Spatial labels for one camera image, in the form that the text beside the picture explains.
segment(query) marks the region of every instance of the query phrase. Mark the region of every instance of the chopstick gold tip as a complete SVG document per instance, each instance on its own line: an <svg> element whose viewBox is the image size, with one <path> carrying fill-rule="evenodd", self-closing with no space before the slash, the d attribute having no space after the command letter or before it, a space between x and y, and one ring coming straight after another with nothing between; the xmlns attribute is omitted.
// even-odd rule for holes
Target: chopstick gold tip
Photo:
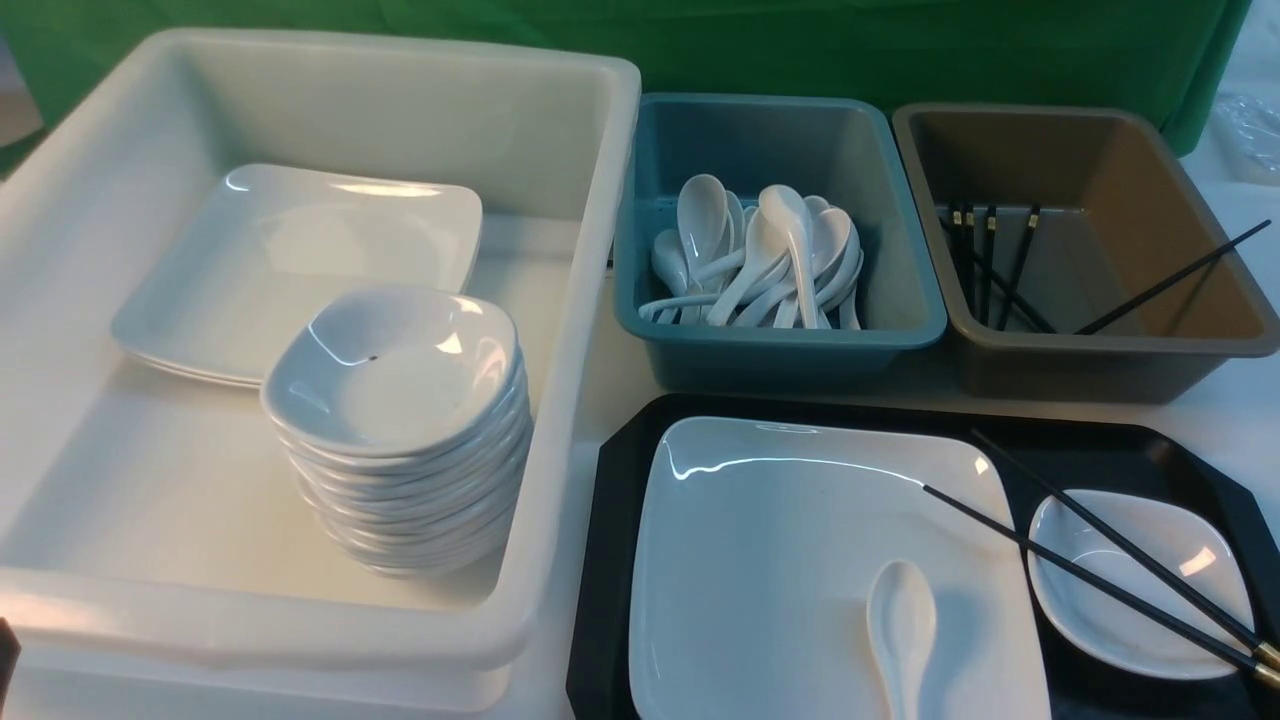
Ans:
<svg viewBox="0 0 1280 720"><path fill-rule="evenodd" d="M1280 691L1280 673L1276 673L1274 669L1258 662L1258 665L1253 667L1253 676Z"/></svg>
<svg viewBox="0 0 1280 720"><path fill-rule="evenodd" d="M1280 651L1277 651L1271 643L1262 643L1253 648L1253 655L1262 662L1280 670Z"/></svg>

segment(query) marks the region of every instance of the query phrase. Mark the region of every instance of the black serving tray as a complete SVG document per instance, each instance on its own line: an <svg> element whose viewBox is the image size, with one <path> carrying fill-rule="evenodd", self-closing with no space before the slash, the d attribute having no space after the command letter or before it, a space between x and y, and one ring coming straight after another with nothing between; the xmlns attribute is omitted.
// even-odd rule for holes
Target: black serving tray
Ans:
<svg viewBox="0 0 1280 720"><path fill-rule="evenodd" d="M1204 518L1217 527L1235 551L1260 633L1275 639L1280 628L1280 552L1253 495L1149 428L668 395L650 402L600 448L566 680L568 700L579 720L637 717L631 702L627 634L631 566L645 484L662 434L677 420L698 415L959 439L968 439L972 428L980 429L1048 478L1071 478L1068 487L1151 497ZM1014 521L1025 533L1047 493L1007 464L998 460L995 464ZM1032 594L1036 607L1055 719L1280 717L1280 694L1239 674L1215 680L1156 680L1094 660L1059 635L1041 612L1029 584L1027 592ZM998 700L992 698L992 717L1001 717Z"/></svg>

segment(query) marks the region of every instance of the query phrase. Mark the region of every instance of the gray plastic bin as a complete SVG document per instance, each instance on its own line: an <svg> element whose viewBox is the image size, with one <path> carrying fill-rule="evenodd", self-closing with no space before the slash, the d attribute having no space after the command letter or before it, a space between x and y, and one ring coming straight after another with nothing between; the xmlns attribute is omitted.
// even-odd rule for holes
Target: gray plastic bin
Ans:
<svg viewBox="0 0 1280 720"><path fill-rule="evenodd" d="M1229 357L1280 347L1276 314L1234 252L1100 334L1073 334L1228 240L1146 120L1119 110L923 104L895 113L893 129L969 392L1164 402ZM1027 208L1043 205L1019 290L1057 334L1012 323L1014 332L997 332L973 318L938 220L950 202L1001 208L995 265L1006 278Z"/></svg>

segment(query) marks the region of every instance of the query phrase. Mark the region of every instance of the table surface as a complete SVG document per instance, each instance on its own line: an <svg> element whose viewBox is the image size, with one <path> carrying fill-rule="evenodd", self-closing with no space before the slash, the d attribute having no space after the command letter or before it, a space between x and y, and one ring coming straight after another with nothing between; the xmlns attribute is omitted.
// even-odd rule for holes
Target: table surface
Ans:
<svg viewBox="0 0 1280 720"><path fill-rule="evenodd" d="M1263 12L1274 12L1280 9L1280 0L1265 0L1258 5ZM1247 26L1222 90L1249 91L1280 108L1280 77L1267 69L1280 56L1280 42L1267 33L1254 33L1252 28L1256 27ZM1233 183L1212 132L1207 132L1196 152L1184 159L1184 165L1228 234L1235 234L1263 218L1280 220L1280 187ZM1280 231L1267 231L1242 245L1240 255L1272 305L1280 307ZM559 720L572 716L564 698L564 669L594 484L595 448L646 402L662 395L641 343L617 325L611 301L612 284L607 284L584 379L579 418L582 439L575 447L577 461L566 497L543 618L530 647L513 665L507 696L489 714L493 719ZM847 401L1148 425L1181 442L1253 491L1272 533L1280 537L1280 471L1276 470L1280 468L1280 442L1276 439L1280 438L1280 355L1265 360L1229 361L1166 406L978 400L959 393L946 369L932 363L920 359L896 368L886 382L877 383L874 395ZM6 717L15 719L421 717L421 714L394 707L20 665L5 710Z"/></svg>

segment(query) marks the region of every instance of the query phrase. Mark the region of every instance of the place setting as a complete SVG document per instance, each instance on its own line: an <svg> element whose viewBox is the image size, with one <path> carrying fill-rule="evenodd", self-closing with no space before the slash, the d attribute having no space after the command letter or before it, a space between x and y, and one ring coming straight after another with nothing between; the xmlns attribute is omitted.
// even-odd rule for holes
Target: place setting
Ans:
<svg viewBox="0 0 1280 720"><path fill-rule="evenodd" d="M571 702L660 720L986 717L991 697L1018 717L1266 716L1280 598L1256 573L1280 559L1249 544L1252 498L1193 459L1135 427L664 397L602 448ZM603 710L620 702L634 710Z"/></svg>

